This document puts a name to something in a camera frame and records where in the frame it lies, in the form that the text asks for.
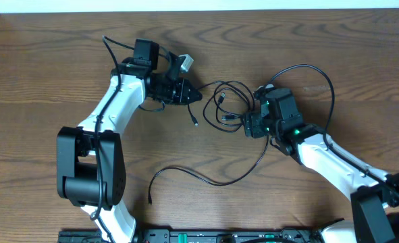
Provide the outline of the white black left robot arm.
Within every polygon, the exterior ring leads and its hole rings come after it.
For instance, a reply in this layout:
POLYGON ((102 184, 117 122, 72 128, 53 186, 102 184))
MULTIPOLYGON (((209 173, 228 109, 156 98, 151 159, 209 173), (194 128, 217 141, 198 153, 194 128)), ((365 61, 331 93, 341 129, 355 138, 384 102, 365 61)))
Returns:
POLYGON ((202 94, 183 77, 193 59, 147 39, 136 39, 133 55, 113 58, 110 85, 93 112, 57 134, 57 193, 87 212, 102 242, 142 242, 124 202, 126 168, 122 135, 147 98, 166 105, 199 101, 202 94))

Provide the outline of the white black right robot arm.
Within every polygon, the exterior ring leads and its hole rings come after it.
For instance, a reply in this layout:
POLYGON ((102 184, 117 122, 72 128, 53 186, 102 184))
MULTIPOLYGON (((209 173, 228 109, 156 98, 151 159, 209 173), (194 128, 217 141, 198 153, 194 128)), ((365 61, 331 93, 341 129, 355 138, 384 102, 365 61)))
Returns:
POLYGON ((351 203, 352 221, 318 230, 321 242, 399 242, 399 172, 358 159, 315 124, 307 124, 288 88, 261 86, 253 94, 259 110, 243 118, 245 134, 268 137, 271 146, 312 169, 351 203))

